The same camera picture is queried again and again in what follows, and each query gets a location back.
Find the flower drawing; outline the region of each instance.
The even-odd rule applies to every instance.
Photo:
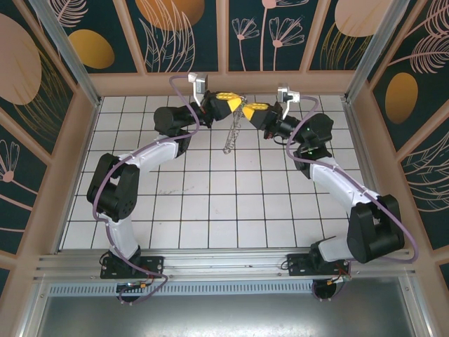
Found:
[[[10,146],[8,147],[8,144],[4,139],[0,140],[0,186],[2,183],[12,183],[28,192],[37,194],[36,191],[20,184],[15,180],[14,173],[18,164],[19,153],[20,153],[20,146],[18,144],[11,142]],[[10,204],[16,205],[22,209],[26,209],[28,211],[32,210],[32,207],[25,205],[21,202],[18,202],[14,199],[8,198],[5,195],[0,194],[0,199],[7,201]],[[0,227],[0,230],[17,232],[17,230],[10,230],[8,228],[2,227]]]
[[[254,22],[254,18],[243,19],[241,22],[239,19],[233,19],[232,28],[234,29],[234,33],[236,33],[237,39],[239,40],[241,65],[243,67],[243,71],[245,72],[246,68],[245,68],[245,61],[243,60],[241,42],[242,40],[245,39],[252,39],[253,37],[258,37],[259,30],[257,29],[257,25]]]
[[[294,7],[305,5],[309,0],[262,0],[262,5],[265,7],[264,16],[262,19],[262,38],[260,39],[260,71],[264,69],[264,32],[265,22],[267,21],[267,11],[269,9],[278,7]]]
[[[279,25],[279,18],[274,18],[269,21],[269,33],[272,36],[274,47],[273,70],[276,70],[277,49],[302,44],[304,42],[304,35],[300,34],[301,31],[301,18],[296,20],[287,18],[281,25]]]

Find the grid floor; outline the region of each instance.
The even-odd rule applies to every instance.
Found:
[[[271,104],[276,100],[275,95],[247,97]],[[319,98],[319,109],[335,122],[330,151],[362,182],[340,97]],[[103,100],[61,249],[109,246],[105,227],[94,221],[86,200],[98,159],[106,152],[130,152],[155,139],[154,111],[166,105],[182,103],[177,96]],[[289,114],[300,119],[312,105],[293,104]],[[204,127],[192,138],[186,154],[140,175],[132,219],[143,249],[305,247],[347,231],[343,208],[296,171],[282,146],[264,140],[248,121],[242,123],[235,150],[224,154],[231,122],[228,117],[215,122],[212,130]]]

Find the white tile floor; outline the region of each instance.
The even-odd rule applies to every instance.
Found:
[[[320,96],[320,110],[334,120],[329,150],[343,168],[361,180],[356,153],[340,98]],[[274,95],[249,95],[249,101],[274,103]],[[86,200],[98,159],[122,154],[151,142],[153,114],[160,106],[179,106],[175,96],[106,97],[76,197],[62,238],[62,249],[106,249],[103,224],[92,218]],[[293,105],[302,118],[311,103]],[[212,131],[196,134],[186,154],[141,174],[138,204],[132,214],[142,248],[301,247],[345,233],[343,208],[321,186],[296,171],[284,149],[247,122],[231,154],[222,148],[231,117]]]

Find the orange circle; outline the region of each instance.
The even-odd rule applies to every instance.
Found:
[[[191,26],[195,25],[204,13],[204,0],[135,0],[135,4],[149,23],[162,30],[183,29],[185,26],[182,23],[182,13],[187,16]]]

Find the black mounting plate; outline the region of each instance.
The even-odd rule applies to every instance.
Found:
[[[344,260],[336,260],[334,263],[323,264],[319,272],[317,272],[311,266],[308,257],[308,253],[288,254],[288,274],[290,276],[339,275],[338,266],[345,272],[349,273],[349,265],[344,265]]]
[[[140,267],[148,269],[150,272],[157,272],[162,274],[163,272],[163,256],[141,256]],[[105,257],[102,260],[102,267],[100,273],[100,279],[146,279],[147,274],[139,271],[135,271],[131,274],[129,271],[123,269],[116,269],[112,264],[112,258]]]

